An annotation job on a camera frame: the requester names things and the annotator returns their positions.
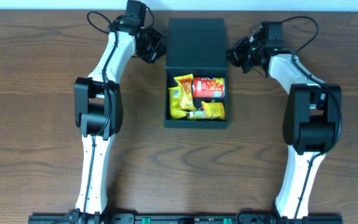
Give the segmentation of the black gift box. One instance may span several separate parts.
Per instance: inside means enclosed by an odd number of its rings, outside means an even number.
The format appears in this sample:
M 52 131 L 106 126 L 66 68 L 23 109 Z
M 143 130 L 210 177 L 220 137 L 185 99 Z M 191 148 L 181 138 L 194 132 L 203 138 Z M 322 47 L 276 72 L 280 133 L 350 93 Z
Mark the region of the black gift box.
M 165 63 L 166 88 L 177 86 L 175 77 L 225 79 L 221 102 L 229 114 L 228 64 L 226 59 L 226 30 L 223 19 L 171 18 L 169 20 Z

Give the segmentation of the yellow peanut butter snack packet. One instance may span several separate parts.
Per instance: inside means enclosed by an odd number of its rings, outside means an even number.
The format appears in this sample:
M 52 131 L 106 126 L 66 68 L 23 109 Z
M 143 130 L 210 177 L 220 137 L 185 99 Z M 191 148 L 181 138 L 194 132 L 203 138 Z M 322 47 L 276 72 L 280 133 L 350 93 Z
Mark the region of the yellow peanut butter snack packet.
M 196 109 L 193 101 L 193 74 L 177 76 L 174 78 L 177 82 L 180 93 L 180 109 L 193 111 Z

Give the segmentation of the red Pringles can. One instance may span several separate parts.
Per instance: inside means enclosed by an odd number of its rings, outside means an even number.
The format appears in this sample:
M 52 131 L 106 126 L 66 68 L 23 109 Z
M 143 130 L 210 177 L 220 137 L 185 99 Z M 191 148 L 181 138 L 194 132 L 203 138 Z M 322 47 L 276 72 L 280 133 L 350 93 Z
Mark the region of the red Pringles can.
M 192 88 L 195 98 L 224 98 L 226 81 L 223 77 L 195 77 Z

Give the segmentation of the small yellow square snack packet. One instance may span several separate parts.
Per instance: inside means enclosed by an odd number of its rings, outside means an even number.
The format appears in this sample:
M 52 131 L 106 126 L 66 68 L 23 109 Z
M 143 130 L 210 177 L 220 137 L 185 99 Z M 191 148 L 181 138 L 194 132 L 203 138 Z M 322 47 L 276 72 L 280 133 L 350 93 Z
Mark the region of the small yellow square snack packet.
M 201 104 L 206 119 L 220 119 L 220 120 L 226 119 L 223 103 L 215 102 L 215 101 L 207 103 L 205 101 L 202 101 Z

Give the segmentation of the yellow wafer snack packet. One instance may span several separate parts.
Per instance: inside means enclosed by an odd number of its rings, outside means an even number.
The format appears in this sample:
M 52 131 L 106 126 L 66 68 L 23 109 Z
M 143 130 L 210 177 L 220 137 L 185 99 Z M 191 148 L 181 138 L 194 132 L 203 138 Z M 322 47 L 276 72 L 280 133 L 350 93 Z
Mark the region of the yellow wafer snack packet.
M 169 101 L 170 101 L 170 117 L 171 119 L 182 119 L 187 117 L 187 112 L 180 108 L 181 102 L 181 89 L 179 86 L 170 87 L 169 89 Z

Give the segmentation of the green white snack packet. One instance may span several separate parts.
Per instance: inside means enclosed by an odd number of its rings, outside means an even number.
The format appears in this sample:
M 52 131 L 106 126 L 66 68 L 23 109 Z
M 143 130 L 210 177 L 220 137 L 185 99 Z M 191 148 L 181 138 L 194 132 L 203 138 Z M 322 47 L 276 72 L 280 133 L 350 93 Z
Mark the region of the green white snack packet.
M 188 112 L 187 119 L 189 120 L 206 119 L 206 113 L 203 108 L 198 108 L 196 110 Z

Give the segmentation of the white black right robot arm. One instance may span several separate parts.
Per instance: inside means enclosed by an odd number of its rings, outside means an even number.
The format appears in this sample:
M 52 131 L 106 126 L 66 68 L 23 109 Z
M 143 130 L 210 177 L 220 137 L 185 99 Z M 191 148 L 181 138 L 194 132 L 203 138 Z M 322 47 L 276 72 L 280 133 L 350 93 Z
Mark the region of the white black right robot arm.
M 256 66 L 288 93 L 283 139 L 288 160 L 282 187 L 269 214 L 250 214 L 261 223 L 342 223 L 335 214 L 311 215 L 308 200 L 318 168 L 342 131 L 341 87 L 314 76 L 283 44 L 283 21 L 262 22 L 250 37 L 227 51 L 227 59 L 244 73 Z

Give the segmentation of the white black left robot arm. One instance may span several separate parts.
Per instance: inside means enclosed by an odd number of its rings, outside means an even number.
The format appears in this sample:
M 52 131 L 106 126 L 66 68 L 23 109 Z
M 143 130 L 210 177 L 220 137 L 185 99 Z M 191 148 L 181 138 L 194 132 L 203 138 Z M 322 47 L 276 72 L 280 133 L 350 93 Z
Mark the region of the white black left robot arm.
M 109 154 L 123 121 L 120 81 L 131 58 L 154 63 L 166 52 L 163 34 L 145 25 L 151 9 L 128 1 L 126 11 L 108 21 L 108 44 L 96 68 L 74 84 L 75 123 L 83 143 L 80 193 L 69 223 L 101 223 L 107 203 Z

